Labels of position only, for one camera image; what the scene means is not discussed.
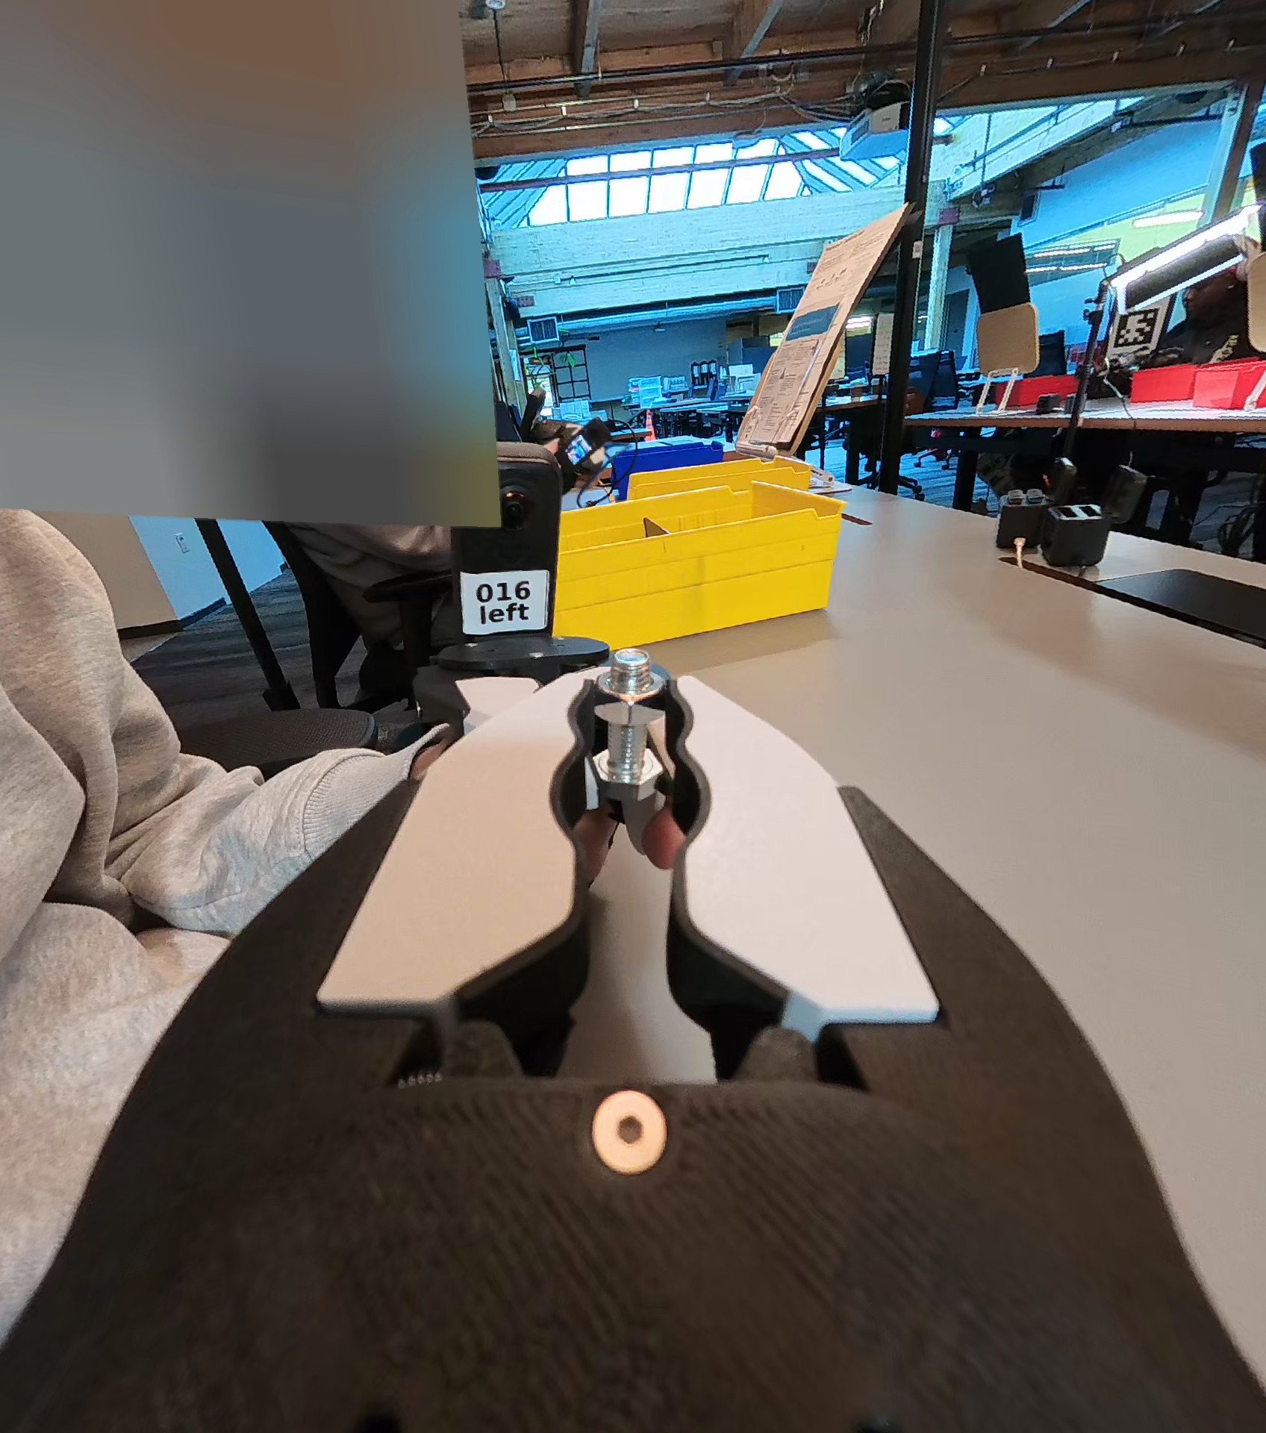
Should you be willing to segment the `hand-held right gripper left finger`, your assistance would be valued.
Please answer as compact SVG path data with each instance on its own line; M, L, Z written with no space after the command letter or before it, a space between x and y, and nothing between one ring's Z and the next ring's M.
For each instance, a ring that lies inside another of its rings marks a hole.
M536 1036L588 979L588 679L522 693L425 773L318 991L328 1011Z

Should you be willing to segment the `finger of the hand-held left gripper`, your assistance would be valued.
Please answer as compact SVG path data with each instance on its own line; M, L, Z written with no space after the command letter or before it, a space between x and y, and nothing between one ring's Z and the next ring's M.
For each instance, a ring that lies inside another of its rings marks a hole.
M488 721L527 700L540 688L534 678L528 676L462 676L461 700L462 734L468 736Z

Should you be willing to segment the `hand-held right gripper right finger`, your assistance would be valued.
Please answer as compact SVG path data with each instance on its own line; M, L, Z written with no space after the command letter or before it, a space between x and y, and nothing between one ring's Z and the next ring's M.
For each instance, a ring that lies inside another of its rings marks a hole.
M704 1030L718 1011L815 1040L940 1012L848 793L785 733L700 679L668 691L674 809L667 976Z

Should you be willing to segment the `silver bolt with nut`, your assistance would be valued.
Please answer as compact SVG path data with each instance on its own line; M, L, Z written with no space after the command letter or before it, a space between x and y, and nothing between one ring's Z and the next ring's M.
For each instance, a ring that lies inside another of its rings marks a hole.
M649 745L649 730L661 716L665 682L665 675L637 648L613 651L594 681L594 715L604 724L606 739L591 767L606 799L621 803L624 811L656 793L661 763Z

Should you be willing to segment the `large yellow plastic bin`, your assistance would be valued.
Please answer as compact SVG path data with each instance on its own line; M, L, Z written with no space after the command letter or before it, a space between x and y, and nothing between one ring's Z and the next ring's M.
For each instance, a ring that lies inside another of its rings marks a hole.
M567 511L552 634L618 649L818 611L842 512L759 481Z

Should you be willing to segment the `person's left forearm grey sleeve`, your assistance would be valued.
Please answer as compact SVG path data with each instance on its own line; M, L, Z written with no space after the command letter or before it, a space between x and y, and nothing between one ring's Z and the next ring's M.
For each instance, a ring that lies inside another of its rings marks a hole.
M450 737L436 725L391 755L328 751L265 782L247 769L216 775L132 830L110 869L159 921L235 936Z

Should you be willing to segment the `person's left hand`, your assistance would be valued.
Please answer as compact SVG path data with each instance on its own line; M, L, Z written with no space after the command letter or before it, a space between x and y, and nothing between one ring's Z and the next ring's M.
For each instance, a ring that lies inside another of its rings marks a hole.
M573 824L573 833L583 857L583 879L592 884L606 864L607 854L624 830L624 824L609 808L588 811ZM661 806L642 828L642 855L653 867L670 870L683 845L685 834L668 805Z

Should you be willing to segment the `blue plastic bin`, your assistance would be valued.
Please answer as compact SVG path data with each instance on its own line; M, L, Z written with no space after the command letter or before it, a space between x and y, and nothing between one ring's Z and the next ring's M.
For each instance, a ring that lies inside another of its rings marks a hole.
M725 458L725 451L719 439L659 439L624 446L609 457L615 500L627 500L630 476L633 473L665 472L721 463Z

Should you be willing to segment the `black office chair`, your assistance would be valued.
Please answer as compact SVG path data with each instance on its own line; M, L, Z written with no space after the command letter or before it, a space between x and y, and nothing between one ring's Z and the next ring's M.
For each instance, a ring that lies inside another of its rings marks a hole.
M179 736L180 749L227 770L255 767L264 778L273 778L328 749L368 748L391 754L409 748L428 727L419 716L407 725L377 725L373 714L389 706L391 696L362 696L352 708L338 703L337 673L359 628L291 528L280 522L268 522L265 528L301 594L318 703L186 727Z

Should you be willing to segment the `black table leg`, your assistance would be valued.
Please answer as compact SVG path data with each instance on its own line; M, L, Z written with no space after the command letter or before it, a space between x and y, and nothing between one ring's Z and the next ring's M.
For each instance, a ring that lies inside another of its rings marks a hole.
M270 711L297 711L301 708L291 682L268 640L255 603L231 554L221 524L212 518L197 518L195 527L204 543L215 572L224 585L247 646L259 667L264 682L262 700Z

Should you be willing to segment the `cardboard sign board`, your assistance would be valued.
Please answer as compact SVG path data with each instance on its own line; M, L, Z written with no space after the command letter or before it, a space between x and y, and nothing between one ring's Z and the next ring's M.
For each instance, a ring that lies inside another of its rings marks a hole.
M737 430L740 457L789 457L821 405L845 325L907 224L910 204L824 246Z

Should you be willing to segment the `black battery charger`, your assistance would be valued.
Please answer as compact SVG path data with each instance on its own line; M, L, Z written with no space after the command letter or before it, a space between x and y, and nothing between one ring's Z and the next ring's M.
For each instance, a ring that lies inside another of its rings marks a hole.
M1000 499L995 548L1021 555L1037 551L1054 567L1095 567L1110 528L1110 515L1098 505L1054 506L1039 490L1013 488Z

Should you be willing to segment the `black steel pillar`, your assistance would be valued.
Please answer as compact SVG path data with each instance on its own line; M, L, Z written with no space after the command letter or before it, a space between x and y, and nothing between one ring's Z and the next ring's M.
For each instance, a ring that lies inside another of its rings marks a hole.
M925 231L934 118L939 107L946 36L946 1L922 1L918 10L909 146L904 166L904 222L897 234L895 285L877 491L895 496L900 485L903 430L907 415L910 349L915 330L921 243Z

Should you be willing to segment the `black white marker tag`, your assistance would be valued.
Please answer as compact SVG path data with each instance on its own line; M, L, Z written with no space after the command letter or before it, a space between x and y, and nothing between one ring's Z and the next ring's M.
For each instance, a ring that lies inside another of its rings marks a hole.
M1112 367L1137 367L1157 349L1175 297L1115 313L1107 330L1106 360Z

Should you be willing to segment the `white light bar lamp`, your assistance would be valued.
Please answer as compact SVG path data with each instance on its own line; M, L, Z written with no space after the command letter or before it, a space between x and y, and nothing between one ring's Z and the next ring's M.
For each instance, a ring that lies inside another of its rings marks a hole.
M1155 306L1206 278L1231 272L1258 251L1251 227L1258 222L1260 203L1206 224L1194 233L1121 266L1107 285L1118 313Z

